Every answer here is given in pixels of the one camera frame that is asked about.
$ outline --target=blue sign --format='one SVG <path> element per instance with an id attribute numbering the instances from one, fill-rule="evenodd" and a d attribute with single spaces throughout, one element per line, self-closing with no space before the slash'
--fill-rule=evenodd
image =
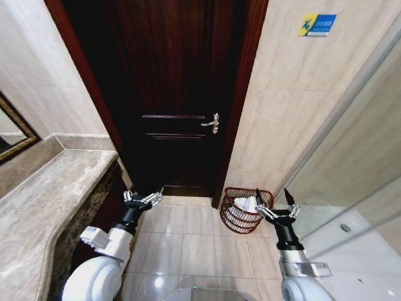
<path id="1" fill-rule="evenodd" d="M 336 16 L 336 14 L 307 14 L 303 18 L 298 36 L 327 36 Z"/>

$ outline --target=dark brown door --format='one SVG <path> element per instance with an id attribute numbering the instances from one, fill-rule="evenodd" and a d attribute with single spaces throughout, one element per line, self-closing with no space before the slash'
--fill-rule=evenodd
<path id="1" fill-rule="evenodd" d="M 164 184 L 166 194 L 215 193 L 230 155 L 224 145 L 235 138 L 227 124 L 242 109 L 232 112 L 251 2 L 63 1 L 139 191 Z M 213 133 L 201 124 L 216 113 Z"/>

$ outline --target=beige marble countertop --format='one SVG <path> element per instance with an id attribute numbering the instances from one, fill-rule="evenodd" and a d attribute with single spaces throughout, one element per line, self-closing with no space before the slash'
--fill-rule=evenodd
<path id="1" fill-rule="evenodd" d="M 64 150 L 0 199 L 2 300 L 47 295 L 56 240 L 116 157 L 114 151 Z"/>

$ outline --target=wooden door frame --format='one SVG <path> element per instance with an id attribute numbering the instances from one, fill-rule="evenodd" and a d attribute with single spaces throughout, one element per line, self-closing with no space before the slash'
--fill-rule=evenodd
<path id="1" fill-rule="evenodd" d="M 128 156 L 123 147 L 121 137 L 118 133 L 116 125 L 107 109 L 106 102 L 97 85 L 95 77 L 86 60 L 85 54 L 81 48 L 80 42 L 75 35 L 74 29 L 70 23 L 68 15 L 65 11 L 61 0 L 44 0 L 49 9 L 50 15 L 55 22 L 58 31 L 69 51 L 78 73 L 81 75 L 83 83 L 88 90 L 90 97 L 102 119 L 108 134 L 129 174 L 135 174 L 131 170 L 133 160 Z M 234 147 L 239 120 L 241 118 L 242 108 L 245 102 L 245 96 L 251 78 L 253 63 L 258 49 L 259 39 L 262 32 L 264 18 L 268 6 L 268 0 L 249 0 L 249 7 L 246 16 L 246 25 L 244 38 L 239 57 L 237 75 L 235 79 L 234 92 L 232 96 L 232 107 L 229 112 L 229 120 L 227 123 L 227 135 L 224 139 L 221 164 L 217 174 L 216 190 L 212 198 L 212 206 L 218 208 L 224 181 L 226 180 L 227 170 L 230 163 L 232 149 Z"/>

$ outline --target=beige tile floor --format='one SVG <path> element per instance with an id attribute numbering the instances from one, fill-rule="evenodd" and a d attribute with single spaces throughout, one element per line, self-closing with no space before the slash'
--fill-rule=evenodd
<path id="1" fill-rule="evenodd" d="M 117 300 L 159 301 L 180 287 L 237 290 L 280 301 L 278 253 L 272 228 L 228 230 L 210 199 L 166 197 L 140 220 Z"/>

